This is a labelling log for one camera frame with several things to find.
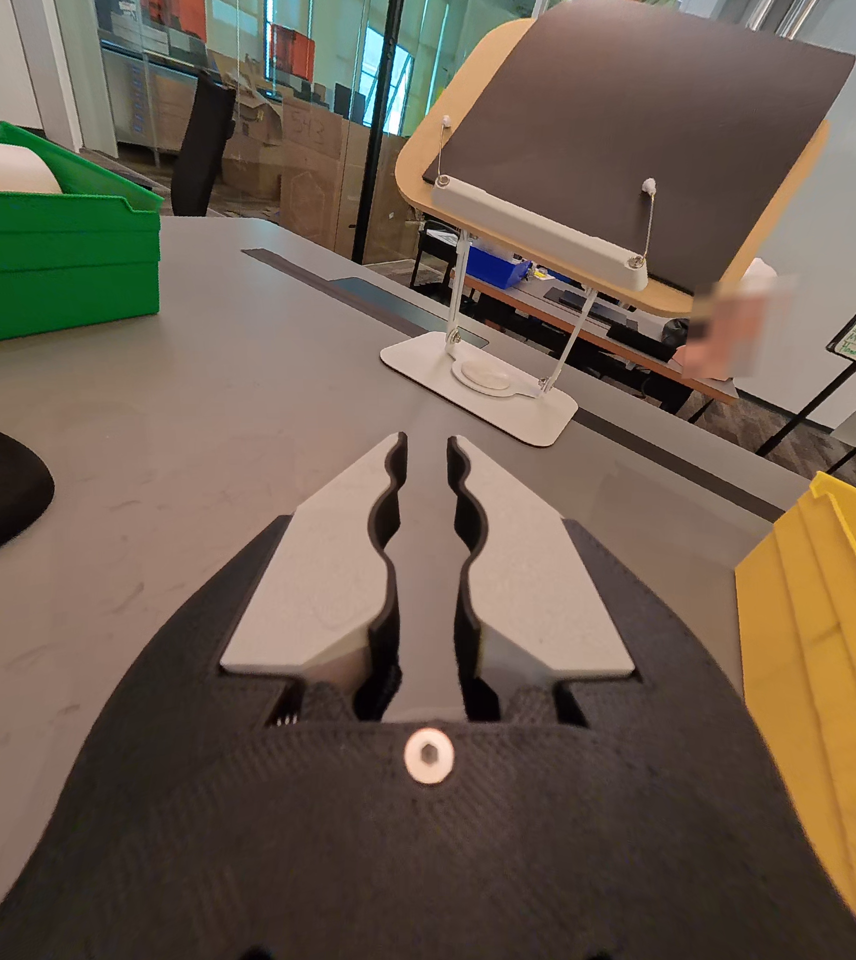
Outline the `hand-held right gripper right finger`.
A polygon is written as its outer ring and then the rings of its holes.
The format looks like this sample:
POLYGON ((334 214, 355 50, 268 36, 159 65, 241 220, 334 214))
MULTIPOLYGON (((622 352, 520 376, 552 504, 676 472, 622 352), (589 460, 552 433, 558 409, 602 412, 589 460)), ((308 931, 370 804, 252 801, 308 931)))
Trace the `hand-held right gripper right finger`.
POLYGON ((464 436, 448 438, 446 460, 469 551, 455 621, 462 686, 630 676, 634 661, 563 516, 464 436))

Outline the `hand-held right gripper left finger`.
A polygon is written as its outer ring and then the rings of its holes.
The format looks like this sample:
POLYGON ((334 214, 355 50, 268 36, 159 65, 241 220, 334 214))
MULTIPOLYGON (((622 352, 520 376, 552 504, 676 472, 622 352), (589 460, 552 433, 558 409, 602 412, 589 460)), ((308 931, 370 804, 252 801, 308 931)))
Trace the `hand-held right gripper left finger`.
POLYGON ((225 672, 359 694, 398 659, 398 493, 408 437, 389 434, 302 502, 219 660, 225 672))

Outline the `wooden office desk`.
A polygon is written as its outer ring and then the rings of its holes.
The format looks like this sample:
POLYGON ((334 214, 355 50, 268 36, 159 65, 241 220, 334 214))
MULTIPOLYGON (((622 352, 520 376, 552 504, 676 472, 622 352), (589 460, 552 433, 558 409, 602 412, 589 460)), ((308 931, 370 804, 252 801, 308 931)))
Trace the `wooden office desk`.
MULTIPOLYGON (((521 283, 499 290, 466 278, 461 310, 478 323, 510 334, 555 359, 562 356, 586 291, 552 270, 530 268, 521 283)), ((697 379, 683 372, 682 348, 673 320, 622 306, 598 294, 566 363, 677 414, 693 394, 704 402, 689 421, 695 423, 714 402, 734 404, 739 394, 730 380, 697 379)))

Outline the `yellow plastic bin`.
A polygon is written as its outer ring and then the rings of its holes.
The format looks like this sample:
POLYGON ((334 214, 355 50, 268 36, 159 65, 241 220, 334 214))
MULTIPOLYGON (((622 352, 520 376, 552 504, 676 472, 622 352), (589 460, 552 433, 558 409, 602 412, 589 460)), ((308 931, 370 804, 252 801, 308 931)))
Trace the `yellow plastic bin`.
POLYGON ((735 581, 746 706, 856 916, 856 487, 818 473, 735 581))

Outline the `blue plastic bin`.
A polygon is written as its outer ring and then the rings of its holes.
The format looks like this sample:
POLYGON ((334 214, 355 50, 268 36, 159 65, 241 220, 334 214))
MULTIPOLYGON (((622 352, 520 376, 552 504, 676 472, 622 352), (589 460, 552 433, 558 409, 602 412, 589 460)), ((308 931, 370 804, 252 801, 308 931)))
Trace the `blue plastic bin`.
POLYGON ((472 244, 468 250, 466 278, 499 290, 509 290, 526 280, 533 261, 517 257, 505 258, 472 244))

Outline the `green plastic bin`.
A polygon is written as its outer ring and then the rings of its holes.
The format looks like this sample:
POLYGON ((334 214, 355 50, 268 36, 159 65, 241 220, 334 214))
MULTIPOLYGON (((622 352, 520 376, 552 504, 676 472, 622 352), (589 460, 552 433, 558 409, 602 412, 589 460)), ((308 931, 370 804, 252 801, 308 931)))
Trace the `green plastic bin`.
POLYGON ((157 314, 162 198, 20 126, 0 143, 62 190, 0 193, 0 341, 157 314))

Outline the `pile of cardboard boxes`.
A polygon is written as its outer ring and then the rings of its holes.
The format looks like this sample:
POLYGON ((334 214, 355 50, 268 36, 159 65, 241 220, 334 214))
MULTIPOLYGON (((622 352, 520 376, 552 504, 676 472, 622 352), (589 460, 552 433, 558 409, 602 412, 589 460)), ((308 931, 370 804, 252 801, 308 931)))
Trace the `pile of cardboard boxes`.
POLYGON ((350 258, 370 129, 293 95, 270 99, 235 66, 219 80, 236 93, 222 181, 282 228, 350 258))

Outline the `black office chair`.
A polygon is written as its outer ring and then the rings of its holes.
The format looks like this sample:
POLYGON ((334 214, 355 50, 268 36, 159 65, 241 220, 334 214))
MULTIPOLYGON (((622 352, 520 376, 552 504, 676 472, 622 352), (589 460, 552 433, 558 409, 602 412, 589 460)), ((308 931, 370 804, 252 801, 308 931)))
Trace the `black office chair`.
POLYGON ((199 73, 194 102, 174 162, 170 205, 175 217, 206 217, 226 146, 234 134, 237 93, 210 73, 199 73))

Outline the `orange machine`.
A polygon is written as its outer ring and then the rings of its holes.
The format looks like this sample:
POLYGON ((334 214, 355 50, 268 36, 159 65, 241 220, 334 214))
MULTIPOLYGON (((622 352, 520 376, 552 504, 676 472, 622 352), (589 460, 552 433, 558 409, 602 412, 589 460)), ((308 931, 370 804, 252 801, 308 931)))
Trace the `orange machine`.
POLYGON ((316 45, 313 39, 298 30, 268 21, 265 28, 266 78, 279 82, 279 77, 314 82, 316 45))
POLYGON ((149 21, 207 41, 205 1, 141 1, 149 21))

